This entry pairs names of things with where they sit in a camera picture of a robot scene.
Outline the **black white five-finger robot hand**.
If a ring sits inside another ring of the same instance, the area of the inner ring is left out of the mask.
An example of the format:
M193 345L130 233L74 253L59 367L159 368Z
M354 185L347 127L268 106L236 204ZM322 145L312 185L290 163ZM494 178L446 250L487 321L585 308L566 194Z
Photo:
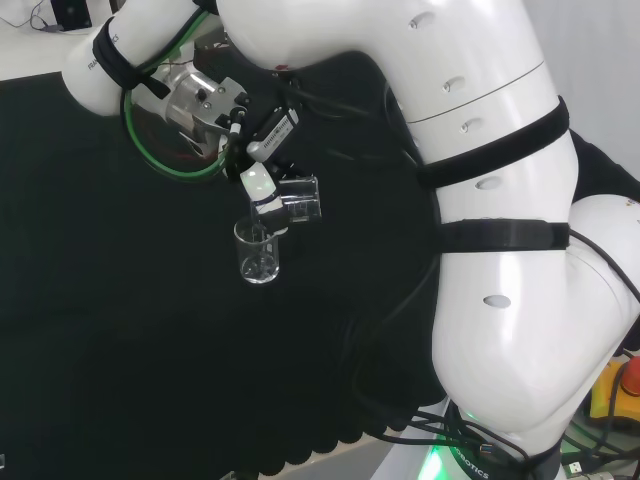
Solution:
M293 224L322 219L319 181L307 175L282 150L300 118L285 101L262 119L256 129L246 124L247 111L236 107L228 121L225 175L244 189L250 222L265 235L283 235Z

